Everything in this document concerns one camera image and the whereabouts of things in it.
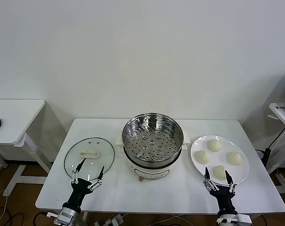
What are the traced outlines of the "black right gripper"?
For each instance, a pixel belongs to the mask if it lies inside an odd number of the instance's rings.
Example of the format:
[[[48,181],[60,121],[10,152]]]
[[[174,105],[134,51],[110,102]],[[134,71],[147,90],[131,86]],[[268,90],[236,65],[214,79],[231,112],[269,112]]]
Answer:
[[[208,168],[205,167],[203,184],[206,189],[210,191],[210,195],[217,199],[219,207],[218,214],[237,214],[237,211],[235,210],[235,207],[231,201],[231,199],[235,196],[236,184],[233,182],[233,179],[227,170],[225,171],[225,175],[229,187],[217,186],[218,190],[215,190],[215,184],[211,181]]]

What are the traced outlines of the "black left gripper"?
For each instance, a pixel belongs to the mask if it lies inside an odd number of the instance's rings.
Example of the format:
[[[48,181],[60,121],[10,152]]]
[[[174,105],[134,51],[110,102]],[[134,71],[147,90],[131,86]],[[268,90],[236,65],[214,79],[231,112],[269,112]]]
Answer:
[[[104,174],[104,166],[102,167],[100,174],[96,180],[96,182],[91,183],[82,178],[78,178],[78,173],[81,170],[83,164],[85,162],[85,158],[77,165],[77,167],[72,170],[72,193],[67,202],[63,204],[63,207],[72,209],[76,212],[81,212],[81,205],[85,195],[91,194],[91,190],[95,190],[99,186],[102,185],[102,178]]]

